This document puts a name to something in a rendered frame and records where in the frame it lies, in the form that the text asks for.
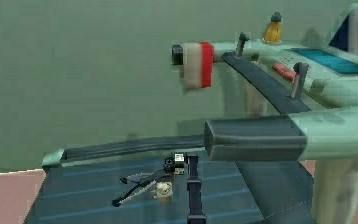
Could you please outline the yellow bottle with dark cap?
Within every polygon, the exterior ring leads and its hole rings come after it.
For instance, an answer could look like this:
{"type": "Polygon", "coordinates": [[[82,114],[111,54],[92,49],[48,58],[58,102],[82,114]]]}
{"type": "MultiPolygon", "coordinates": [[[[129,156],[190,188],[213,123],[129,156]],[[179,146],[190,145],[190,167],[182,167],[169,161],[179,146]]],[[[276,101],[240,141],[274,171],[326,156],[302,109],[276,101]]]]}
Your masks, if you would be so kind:
{"type": "Polygon", "coordinates": [[[271,16],[270,23],[267,26],[263,40],[267,43],[275,44],[280,42],[282,15],[275,12],[271,16]]]}

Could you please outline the pale green treadmill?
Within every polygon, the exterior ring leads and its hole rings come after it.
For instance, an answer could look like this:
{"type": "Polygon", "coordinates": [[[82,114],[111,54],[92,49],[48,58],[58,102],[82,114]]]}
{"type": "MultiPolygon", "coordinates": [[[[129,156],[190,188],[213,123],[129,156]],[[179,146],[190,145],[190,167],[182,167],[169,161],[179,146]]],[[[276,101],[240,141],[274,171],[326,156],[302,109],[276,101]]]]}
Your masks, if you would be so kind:
{"type": "Polygon", "coordinates": [[[358,3],[317,48],[241,35],[210,43],[250,89],[242,119],[211,119],[200,135],[60,149],[24,224],[187,224],[188,168],[169,201],[155,188],[112,200],[175,153],[196,154],[207,224],[352,224],[358,203],[358,3]],[[292,82],[274,63],[296,72],[292,82]]]}

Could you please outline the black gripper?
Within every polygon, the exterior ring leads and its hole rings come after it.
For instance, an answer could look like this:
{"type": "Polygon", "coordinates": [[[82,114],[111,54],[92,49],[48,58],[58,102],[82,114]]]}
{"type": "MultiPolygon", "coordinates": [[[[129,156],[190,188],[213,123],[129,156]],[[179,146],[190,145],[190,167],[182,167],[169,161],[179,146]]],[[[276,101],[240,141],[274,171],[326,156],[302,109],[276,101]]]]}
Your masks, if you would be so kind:
{"type": "Polygon", "coordinates": [[[126,202],[131,201],[135,197],[148,191],[151,187],[157,184],[159,180],[167,175],[167,173],[175,172],[175,161],[173,157],[167,157],[163,163],[163,170],[158,170],[152,173],[137,173],[126,177],[121,177],[120,181],[124,184],[128,182],[135,183],[136,185],[131,188],[125,195],[118,197],[112,201],[114,207],[120,207],[126,202]]]}

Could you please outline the small white cup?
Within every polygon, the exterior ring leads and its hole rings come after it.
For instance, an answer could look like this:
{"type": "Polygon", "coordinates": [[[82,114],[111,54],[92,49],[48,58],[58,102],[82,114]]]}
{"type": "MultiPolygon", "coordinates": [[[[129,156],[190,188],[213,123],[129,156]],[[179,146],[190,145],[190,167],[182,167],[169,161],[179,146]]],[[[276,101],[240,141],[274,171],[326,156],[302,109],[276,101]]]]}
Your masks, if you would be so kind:
{"type": "Polygon", "coordinates": [[[159,182],[156,185],[156,199],[160,201],[169,201],[172,199],[172,196],[173,190],[171,182],[159,182]]]}

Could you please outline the red and white towel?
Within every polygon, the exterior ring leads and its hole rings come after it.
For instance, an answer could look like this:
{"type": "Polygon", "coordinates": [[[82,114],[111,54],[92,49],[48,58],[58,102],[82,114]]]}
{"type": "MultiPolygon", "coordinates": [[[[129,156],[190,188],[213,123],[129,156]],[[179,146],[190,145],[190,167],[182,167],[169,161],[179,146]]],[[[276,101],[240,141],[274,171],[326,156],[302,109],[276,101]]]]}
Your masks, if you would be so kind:
{"type": "Polygon", "coordinates": [[[209,42],[184,43],[183,72],[186,90],[211,86],[213,46],[209,42]]]}

